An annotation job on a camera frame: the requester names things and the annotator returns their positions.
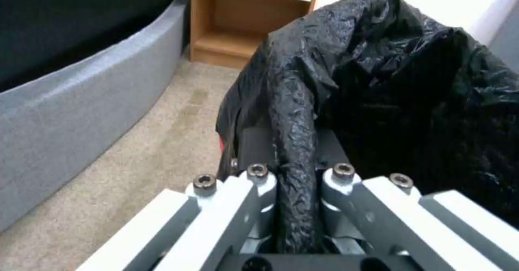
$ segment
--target gray upholstered bed frame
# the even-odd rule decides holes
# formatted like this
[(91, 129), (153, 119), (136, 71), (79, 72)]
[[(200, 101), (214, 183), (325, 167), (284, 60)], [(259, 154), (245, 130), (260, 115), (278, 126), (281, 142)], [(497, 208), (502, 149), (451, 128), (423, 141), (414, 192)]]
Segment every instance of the gray upholstered bed frame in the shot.
[(127, 132), (178, 65), (189, 0), (76, 64), (0, 94), (0, 232)]

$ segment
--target black bed sheet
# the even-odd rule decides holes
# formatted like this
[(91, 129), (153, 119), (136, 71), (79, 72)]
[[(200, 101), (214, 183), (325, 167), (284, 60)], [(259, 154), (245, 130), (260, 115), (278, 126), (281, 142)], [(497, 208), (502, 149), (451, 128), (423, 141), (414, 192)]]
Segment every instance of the black bed sheet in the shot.
[(0, 0), (0, 92), (136, 33), (173, 0)]

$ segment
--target beige carpet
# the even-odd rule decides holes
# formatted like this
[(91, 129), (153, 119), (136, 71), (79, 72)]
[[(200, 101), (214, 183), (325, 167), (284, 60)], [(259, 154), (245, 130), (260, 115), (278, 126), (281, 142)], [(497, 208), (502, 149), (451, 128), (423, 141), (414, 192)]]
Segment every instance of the beige carpet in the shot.
[(216, 173), (220, 101), (238, 70), (185, 59), (170, 85), (99, 159), (0, 235), (0, 271), (73, 270), (164, 188)]

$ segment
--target wooden cabinet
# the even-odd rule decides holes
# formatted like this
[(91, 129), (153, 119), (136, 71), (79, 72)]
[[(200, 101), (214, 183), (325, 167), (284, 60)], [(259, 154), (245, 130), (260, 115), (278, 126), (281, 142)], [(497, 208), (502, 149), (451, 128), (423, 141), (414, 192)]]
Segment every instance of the wooden cabinet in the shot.
[(191, 0), (191, 61), (243, 68), (262, 40), (313, 0)]

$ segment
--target black plastic bag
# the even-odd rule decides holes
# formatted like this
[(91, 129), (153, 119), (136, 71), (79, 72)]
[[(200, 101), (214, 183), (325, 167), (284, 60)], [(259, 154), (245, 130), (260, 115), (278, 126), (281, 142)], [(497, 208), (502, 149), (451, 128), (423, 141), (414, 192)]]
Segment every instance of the black plastic bag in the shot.
[(270, 120), (277, 249), (322, 251), (315, 127), (334, 129), (363, 178), (405, 173), (456, 189), (519, 226), (519, 81), (462, 29), (402, 0), (341, 0), (265, 39), (223, 100), (230, 174), (244, 128)]

